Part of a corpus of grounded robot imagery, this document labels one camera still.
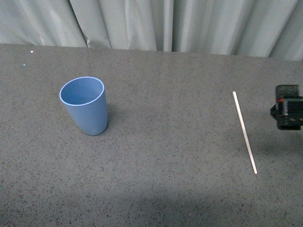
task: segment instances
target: black device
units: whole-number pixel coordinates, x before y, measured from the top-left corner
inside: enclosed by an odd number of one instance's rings
[[[270,115],[277,121],[280,130],[300,130],[303,125],[303,97],[299,96],[298,85],[278,85],[276,104]]]

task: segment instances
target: blue plastic cup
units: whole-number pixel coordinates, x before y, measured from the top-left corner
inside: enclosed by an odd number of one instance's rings
[[[95,136],[107,127],[105,87],[94,77],[80,77],[66,83],[59,98],[76,125],[87,135]]]

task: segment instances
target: wooden stick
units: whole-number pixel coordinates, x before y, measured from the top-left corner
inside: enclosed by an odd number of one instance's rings
[[[247,136],[244,121],[243,121],[243,118],[242,118],[241,109],[240,109],[239,102],[238,102],[238,99],[237,99],[237,94],[236,94],[235,91],[233,91],[232,95],[233,95],[233,99],[235,101],[236,108],[237,108],[237,111],[238,111],[238,116],[239,116],[239,119],[240,119],[242,132],[243,132],[244,139],[245,139],[245,142],[246,142],[247,150],[248,150],[248,153],[250,155],[250,161],[251,161],[251,164],[252,164],[252,168],[254,169],[254,173],[257,174],[257,169],[256,169],[254,157],[252,156],[252,152],[251,152],[251,149],[250,149],[250,142],[248,141],[248,136]]]

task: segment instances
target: curtain fold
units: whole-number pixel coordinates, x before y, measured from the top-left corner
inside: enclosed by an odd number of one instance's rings
[[[302,0],[0,0],[0,43],[303,60]]]

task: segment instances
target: table surface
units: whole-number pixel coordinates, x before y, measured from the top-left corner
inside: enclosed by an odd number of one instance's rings
[[[301,61],[11,44],[0,53],[0,225],[303,225],[303,133],[270,116],[277,85],[303,94]],[[81,76],[106,86],[108,127],[94,137],[58,97]]]

